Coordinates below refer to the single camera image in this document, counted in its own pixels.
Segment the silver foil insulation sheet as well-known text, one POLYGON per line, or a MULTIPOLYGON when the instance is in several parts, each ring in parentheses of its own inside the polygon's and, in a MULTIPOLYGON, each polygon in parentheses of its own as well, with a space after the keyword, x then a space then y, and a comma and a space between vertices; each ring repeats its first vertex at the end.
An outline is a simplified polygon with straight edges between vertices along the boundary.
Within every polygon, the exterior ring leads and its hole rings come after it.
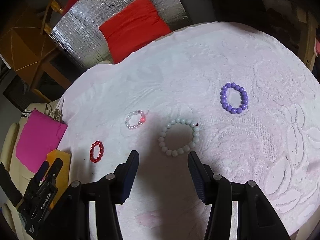
MULTIPOLYGON (((107 42, 99 27, 134 0, 78 0, 50 33, 53 41, 80 69, 111 60, 107 42)), ((171 30, 181 29, 189 19, 180 0, 151 0, 171 30)))

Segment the magenta cushion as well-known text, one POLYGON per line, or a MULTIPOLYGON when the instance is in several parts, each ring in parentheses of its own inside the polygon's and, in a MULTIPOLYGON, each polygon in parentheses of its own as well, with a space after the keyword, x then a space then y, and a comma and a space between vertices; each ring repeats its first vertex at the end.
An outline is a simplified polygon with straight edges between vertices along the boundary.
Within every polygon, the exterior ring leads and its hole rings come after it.
POLYGON ((25 123, 16 146, 16 158, 36 173, 47 154, 57 149, 67 125, 34 109, 25 123))

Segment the patterned beige cloth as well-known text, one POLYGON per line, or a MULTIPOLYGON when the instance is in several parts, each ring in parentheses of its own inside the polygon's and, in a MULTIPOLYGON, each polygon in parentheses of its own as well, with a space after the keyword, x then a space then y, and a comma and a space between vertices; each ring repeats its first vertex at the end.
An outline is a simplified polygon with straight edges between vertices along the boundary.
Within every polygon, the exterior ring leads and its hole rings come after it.
POLYGON ((62 121, 62 112, 58 108, 53 108, 50 103, 46 104, 44 113, 55 121, 62 121))

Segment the wooden cabinet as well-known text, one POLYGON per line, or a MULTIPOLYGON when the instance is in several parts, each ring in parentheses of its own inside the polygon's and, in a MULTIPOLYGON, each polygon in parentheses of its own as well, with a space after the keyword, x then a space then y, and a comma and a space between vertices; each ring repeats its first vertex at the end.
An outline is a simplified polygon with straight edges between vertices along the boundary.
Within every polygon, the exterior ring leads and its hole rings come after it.
POLYGON ((71 85, 52 60, 59 49, 47 34, 41 34, 41 22, 24 4, 1 31, 1 55, 27 88, 46 102, 60 98, 71 85))

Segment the pale pink embossed towel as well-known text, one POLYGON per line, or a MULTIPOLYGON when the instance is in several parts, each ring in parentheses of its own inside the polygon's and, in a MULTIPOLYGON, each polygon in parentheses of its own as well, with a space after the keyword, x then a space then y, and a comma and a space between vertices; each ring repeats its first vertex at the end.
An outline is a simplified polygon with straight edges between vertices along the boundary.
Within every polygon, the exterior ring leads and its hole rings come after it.
POLYGON ((319 83, 270 35, 215 22, 176 31, 119 64, 97 64, 59 104, 72 155, 70 180, 113 172, 140 156, 128 200, 118 206, 124 239, 203 239, 210 208, 198 198, 187 154, 163 153, 192 139, 201 161, 230 181, 254 180, 289 234, 319 207, 319 83))

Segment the red cushion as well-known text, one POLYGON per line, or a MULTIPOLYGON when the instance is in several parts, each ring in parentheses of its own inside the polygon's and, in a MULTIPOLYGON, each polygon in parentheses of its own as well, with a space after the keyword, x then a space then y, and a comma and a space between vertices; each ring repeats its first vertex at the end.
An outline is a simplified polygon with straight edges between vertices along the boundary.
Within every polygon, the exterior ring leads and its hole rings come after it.
POLYGON ((102 32, 115 64, 150 42, 171 33, 151 0, 135 0, 103 23, 102 32))

